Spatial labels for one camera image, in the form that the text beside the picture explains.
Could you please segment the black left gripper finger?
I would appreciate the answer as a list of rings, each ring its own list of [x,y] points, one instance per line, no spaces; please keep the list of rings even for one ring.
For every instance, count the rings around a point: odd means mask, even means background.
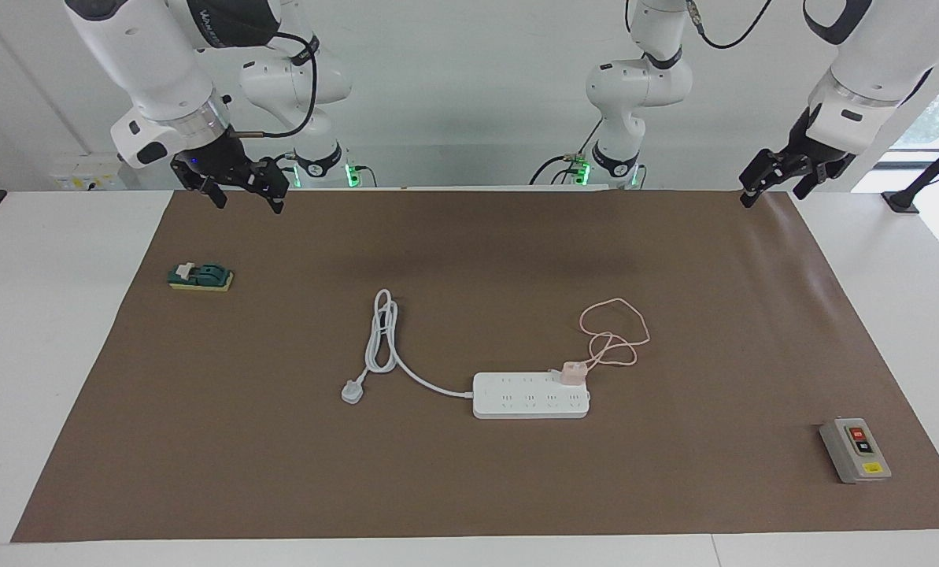
[[[742,185],[740,202],[750,209],[765,192],[786,180],[786,154],[773,150],[760,150],[751,159],[738,179]]]
[[[793,188],[793,194],[797,200],[804,200],[815,187],[826,182],[826,166],[824,164],[802,161],[794,172],[801,177],[799,183]]]

